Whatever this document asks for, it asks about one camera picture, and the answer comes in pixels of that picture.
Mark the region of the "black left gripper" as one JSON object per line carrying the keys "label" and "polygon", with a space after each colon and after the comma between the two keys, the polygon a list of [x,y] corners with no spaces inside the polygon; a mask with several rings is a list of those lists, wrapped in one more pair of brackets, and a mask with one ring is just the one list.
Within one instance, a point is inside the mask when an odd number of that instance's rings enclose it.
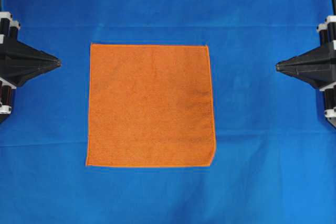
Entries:
{"label": "black left gripper", "polygon": [[14,106],[14,97],[17,87],[22,87],[27,81],[48,73],[61,66],[61,61],[44,51],[32,48],[24,43],[12,41],[10,55],[25,60],[42,60],[55,65],[38,67],[14,74],[9,79],[9,55],[5,52],[6,39],[17,40],[20,23],[13,20],[10,12],[1,12],[1,123],[11,115]]}

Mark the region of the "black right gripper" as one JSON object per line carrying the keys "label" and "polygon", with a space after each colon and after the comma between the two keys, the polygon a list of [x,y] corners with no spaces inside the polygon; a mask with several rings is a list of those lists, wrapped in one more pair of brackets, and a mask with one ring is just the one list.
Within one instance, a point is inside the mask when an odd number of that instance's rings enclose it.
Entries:
{"label": "black right gripper", "polygon": [[[323,93],[324,116],[335,127],[335,15],[329,15],[318,25],[320,47],[276,64],[276,71],[310,84]],[[327,68],[322,71],[300,71],[299,65],[322,63]]]}

